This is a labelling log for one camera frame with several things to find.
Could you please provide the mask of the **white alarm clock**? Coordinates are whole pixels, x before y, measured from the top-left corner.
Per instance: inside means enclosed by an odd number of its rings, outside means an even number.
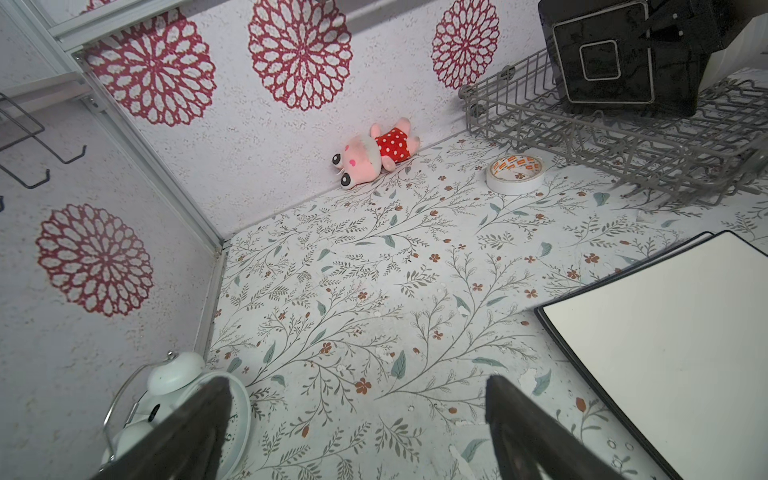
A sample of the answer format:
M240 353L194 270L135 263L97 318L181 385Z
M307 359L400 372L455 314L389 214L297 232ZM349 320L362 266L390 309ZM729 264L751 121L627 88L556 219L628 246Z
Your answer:
M119 433L110 433L110 422L128 387L142 371L150 371L146 392L136 401ZM231 408L219 457L218 479L230 478L242 460L250 437L252 417L249 395L243 383L228 371L209 370L195 352L170 351L167 358L135 370L114 396L102 424L106 449L101 469L115 463L142 440L152 428L171 416L207 383L215 379L228 382Z

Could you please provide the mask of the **pink plush toy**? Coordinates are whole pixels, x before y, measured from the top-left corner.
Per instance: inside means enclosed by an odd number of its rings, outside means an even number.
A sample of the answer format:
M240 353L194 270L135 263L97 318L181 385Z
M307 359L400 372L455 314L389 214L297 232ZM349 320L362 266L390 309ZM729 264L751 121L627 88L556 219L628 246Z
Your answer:
M393 172L396 167L414 156L421 141L412 136L411 122L401 118L388 131L374 124L370 132L349 140L332 157L332 165L339 170L340 185L351 189L371 183L382 173Z

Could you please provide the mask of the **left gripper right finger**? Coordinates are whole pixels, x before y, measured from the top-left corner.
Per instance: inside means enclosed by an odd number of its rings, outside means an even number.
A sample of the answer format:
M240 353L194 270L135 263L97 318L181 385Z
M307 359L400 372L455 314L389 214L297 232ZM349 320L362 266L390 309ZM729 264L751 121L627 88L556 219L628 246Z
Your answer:
M485 419L505 480L621 477L503 376L487 379Z

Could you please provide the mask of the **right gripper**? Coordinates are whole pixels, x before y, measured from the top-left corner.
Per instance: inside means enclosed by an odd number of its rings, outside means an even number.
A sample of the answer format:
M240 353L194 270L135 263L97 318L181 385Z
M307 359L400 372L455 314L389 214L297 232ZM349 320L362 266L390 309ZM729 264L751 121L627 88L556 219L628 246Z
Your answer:
M753 18L767 13L763 0L667 0L648 6L653 42L701 54L725 49Z

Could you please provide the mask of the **tape roll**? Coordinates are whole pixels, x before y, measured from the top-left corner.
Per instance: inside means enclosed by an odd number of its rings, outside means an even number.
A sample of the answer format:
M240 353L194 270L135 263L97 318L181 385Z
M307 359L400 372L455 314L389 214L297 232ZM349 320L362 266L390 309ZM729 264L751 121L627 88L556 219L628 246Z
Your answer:
M529 155L512 155L494 161L486 169L486 185L497 194L522 195L543 185L544 162Z

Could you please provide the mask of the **black square plate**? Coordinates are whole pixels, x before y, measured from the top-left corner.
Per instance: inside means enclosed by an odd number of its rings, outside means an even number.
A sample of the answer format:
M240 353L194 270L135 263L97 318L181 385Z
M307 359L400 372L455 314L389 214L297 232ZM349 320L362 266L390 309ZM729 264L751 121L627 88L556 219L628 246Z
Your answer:
M555 84L567 112L695 113L708 54L653 42L648 2L539 2Z

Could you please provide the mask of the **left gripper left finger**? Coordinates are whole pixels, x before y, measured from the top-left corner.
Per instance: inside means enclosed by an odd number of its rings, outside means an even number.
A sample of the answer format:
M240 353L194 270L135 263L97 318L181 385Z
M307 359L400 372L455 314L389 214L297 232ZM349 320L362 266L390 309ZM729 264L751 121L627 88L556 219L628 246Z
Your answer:
M96 479L216 479L229 424L229 381L216 377L158 424L139 421L117 436Z

